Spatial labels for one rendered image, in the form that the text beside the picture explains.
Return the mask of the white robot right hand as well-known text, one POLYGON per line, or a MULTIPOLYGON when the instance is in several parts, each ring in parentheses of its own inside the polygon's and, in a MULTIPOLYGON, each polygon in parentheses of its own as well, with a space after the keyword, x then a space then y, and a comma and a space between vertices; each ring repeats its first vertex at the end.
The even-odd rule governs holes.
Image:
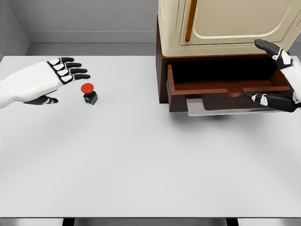
POLYGON ((284 79, 292 91, 292 96, 286 97, 252 92, 246 92, 243 96, 267 108, 283 112, 292 113, 296 109, 301 108, 301 63, 295 61, 282 48, 272 42, 255 39, 254 44, 275 60, 277 67, 284 75, 284 79))

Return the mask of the red push-button switch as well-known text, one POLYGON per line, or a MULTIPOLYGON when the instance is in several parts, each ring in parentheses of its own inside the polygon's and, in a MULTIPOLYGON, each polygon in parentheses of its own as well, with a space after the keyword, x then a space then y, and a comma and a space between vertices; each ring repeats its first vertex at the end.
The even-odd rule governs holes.
POLYGON ((84 93, 84 100, 86 103, 94 105, 98 100, 97 93, 94 91, 94 86, 91 83, 85 83, 81 86, 81 91, 84 93))

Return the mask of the brown wooden drawer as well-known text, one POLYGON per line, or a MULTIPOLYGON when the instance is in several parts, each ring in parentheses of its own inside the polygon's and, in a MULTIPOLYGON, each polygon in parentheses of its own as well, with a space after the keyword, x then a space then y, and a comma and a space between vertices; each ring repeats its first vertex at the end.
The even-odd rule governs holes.
POLYGON ((168 65, 166 83, 170 112, 186 112, 188 99, 202 99, 210 111, 261 108, 243 96, 246 92, 292 95, 275 66, 209 68, 196 62, 173 63, 168 65))

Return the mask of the cream cabinet door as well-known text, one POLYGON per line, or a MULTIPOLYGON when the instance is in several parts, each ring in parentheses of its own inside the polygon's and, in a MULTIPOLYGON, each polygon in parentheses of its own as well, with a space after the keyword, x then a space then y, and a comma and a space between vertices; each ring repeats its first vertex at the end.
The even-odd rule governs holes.
POLYGON ((280 43, 290 35, 301 0, 198 0, 189 42, 185 41, 190 4, 185 7, 180 44, 280 43))

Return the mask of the cream upper cabinet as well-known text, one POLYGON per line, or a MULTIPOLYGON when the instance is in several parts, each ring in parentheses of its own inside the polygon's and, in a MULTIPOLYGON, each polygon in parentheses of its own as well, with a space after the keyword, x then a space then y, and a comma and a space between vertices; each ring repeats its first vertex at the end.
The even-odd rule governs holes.
POLYGON ((288 50, 301 32, 301 0, 158 0, 166 57, 260 54, 256 39, 288 50))

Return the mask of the dark brown wooden cabinet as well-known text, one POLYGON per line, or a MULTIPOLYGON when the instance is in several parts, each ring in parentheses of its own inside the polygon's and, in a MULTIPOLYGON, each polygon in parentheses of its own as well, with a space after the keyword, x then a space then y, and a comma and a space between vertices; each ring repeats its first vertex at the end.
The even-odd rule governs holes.
POLYGON ((276 63, 267 54, 234 54, 234 55, 196 55, 192 56, 167 56, 163 53, 161 29, 157 27, 157 40, 156 40, 156 70, 158 81, 158 95, 161 104, 169 104, 167 93, 167 70, 168 65, 173 63, 182 62, 196 62, 202 65, 207 65, 209 68, 214 66, 227 66, 230 68, 237 68, 242 65, 250 65, 251 67, 257 66, 275 66, 276 63))

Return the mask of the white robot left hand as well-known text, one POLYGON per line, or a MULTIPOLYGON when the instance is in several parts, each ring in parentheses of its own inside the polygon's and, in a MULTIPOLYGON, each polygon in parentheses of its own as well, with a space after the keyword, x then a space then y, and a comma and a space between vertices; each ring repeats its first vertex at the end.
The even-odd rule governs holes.
POLYGON ((49 97, 48 94, 72 81, 90 78, 87 69, 81 66, 72 57, 59 57, 38 62, 14 73, 17 101, 31 105, 58 103, 58 99, 49 97))

